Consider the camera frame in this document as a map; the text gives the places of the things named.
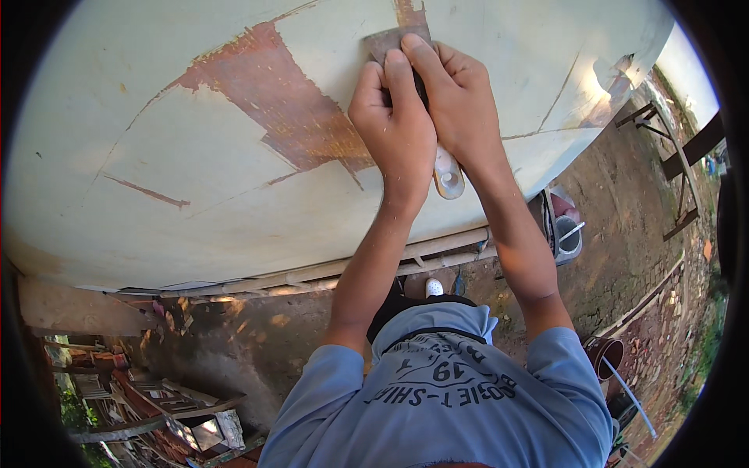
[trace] brown wood patch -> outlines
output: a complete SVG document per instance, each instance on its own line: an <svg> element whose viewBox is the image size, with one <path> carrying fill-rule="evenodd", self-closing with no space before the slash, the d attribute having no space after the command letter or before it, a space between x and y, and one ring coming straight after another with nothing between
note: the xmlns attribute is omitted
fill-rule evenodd
<svg viewBox="0 0 749 468"><path fill-rule="evenodd" d="M419 26L426 24L426 8L422 1L421 10L413 9L411 0L394 0L395 18L398 20L398 26Z"/></svg>
<svg viewBox="0 0 749 468"><path fill-rule="evenodd" d="M262 125L263 143L297 173L337 159L356 180L357 171L375 162L338 104L294 62L276 20L246 28L235 41L197 58L167 89L180 85L197 91L206 85Z"/></svg>

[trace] putty knife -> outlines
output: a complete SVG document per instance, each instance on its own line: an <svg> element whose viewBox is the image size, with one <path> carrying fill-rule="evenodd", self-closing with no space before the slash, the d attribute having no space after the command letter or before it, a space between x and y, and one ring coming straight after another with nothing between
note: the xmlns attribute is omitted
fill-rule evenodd
<svg viewBox="0 0 749 468"><path fill-rule="evenodd" d="M374 59L382 66L385 66L385 54L390 49L400 49L401 39L408 33L419 35L430 46L431 35L427 25L405 26L403 28L394 28L387 31L378 32L364 38L364 45L367 46ZM429 99L426 95L426 88L421 76L414 70L413 80L416 83L416 92L421 97L424 107L429 110ZM437 142L437 158L434 161L434 185L437 192L447 200L454 200L463 195L466 188L463 172L451 155L439 142Z"/></svg>

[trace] dirt ground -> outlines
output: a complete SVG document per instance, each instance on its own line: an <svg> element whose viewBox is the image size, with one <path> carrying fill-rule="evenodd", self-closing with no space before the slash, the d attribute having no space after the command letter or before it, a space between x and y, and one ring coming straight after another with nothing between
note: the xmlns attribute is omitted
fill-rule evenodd
<svg viewBox="0 0 749 468"><path fill-rule="evenodd" d="M700 256L704 240L715 237L714 222L695 223L684 235L665 243L662 236L674 225L679 179L667 183L658 161L669 155L670 149L660 137L632 124L620 129L613 124L648 99L638 90L551 184L562 186L586 222L580 256L558 269L562 298L583 340L633 309L663 280L684 248L690 291L705 289L707 263ZM704 174L701 178L700 183L709 185ZM706 189L706 201L714 201L713 189ZM500 319L494 330L495 346L524 363L523 319L504 279L496 279L498 260L477 261L452 271L465 284L464 295L489 305L492 315ZM679 296L686 296L682 283L673 288ZM240 418L267 431L318 346L331 297L331 291L322 291L232 303L167 303L169 325L163 335L149 332L143 339L119 341L136 365L147 366L157 376L217 397L233 392L249 395L238 409ZM682 307L680 317L672 317L670 307L653 306L622 336L627 349L622 374L630 381L639 376L635 392L655 420L656 429L665 429L665 435L653 443L643 436L648 433L639 418L633 422L625 435L641 457L662 449L680 425L673 415L666 417L676 393L662 390L673 390L679 362L671 356L682 356L684 351L674 343L677 338L684 341L686 330L701 318L704 293L690 293L684 301L688 307ZM179 330L188 316L194 321L181 335ZM671 338L658 343L664 332ZM636 352L629 354L632 347Z"/></svg>

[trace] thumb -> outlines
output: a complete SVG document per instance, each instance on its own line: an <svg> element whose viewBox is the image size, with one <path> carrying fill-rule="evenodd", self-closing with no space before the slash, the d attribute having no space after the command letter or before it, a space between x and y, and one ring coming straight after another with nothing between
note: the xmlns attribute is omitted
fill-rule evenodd
<svg viewBox="0 0 749 468"><path fill-rule="evenodd" d="M445 71L440 57L420 36L406 34L401 41L403 53L408 57L413 68L424 80L428 95L434 96L439 88L455 86L450 75Z"/></svg>
<svg viewBox="0 0 749 468"><path fill-rule="evenodd" d="M424 103L416 92L413 83L413 69L408 58L398 49L391 49L385 55L385 79L387 80L392 113L398 115L413 109L424 109Z"/></svg>

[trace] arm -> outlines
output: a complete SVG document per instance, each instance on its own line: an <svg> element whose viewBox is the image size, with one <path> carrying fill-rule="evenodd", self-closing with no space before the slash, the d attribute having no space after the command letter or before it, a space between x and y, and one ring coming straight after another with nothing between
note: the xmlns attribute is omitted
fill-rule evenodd
<svg viewBox="0 0 749 468"><path fill-rule="evenodd" d="M424 80L440 141L463 165L479 194L503 274L523 311L528 341L551 327L572 329L557 287L554 257L502 146L486 67L443 44L435 53L415 34L407 34L402 46Z"/></svg>
<svg viewBox="0 0 749 468"><path fill-rule="evenodd" d="M392 108L385 107L385 87ZM437 135L400 50L387 53L384 69L376 62L364 66L348 114L382 172L383 201L333 295L324 344L362 353L367 329L388 294L411 224L426 200Z"/></svg>

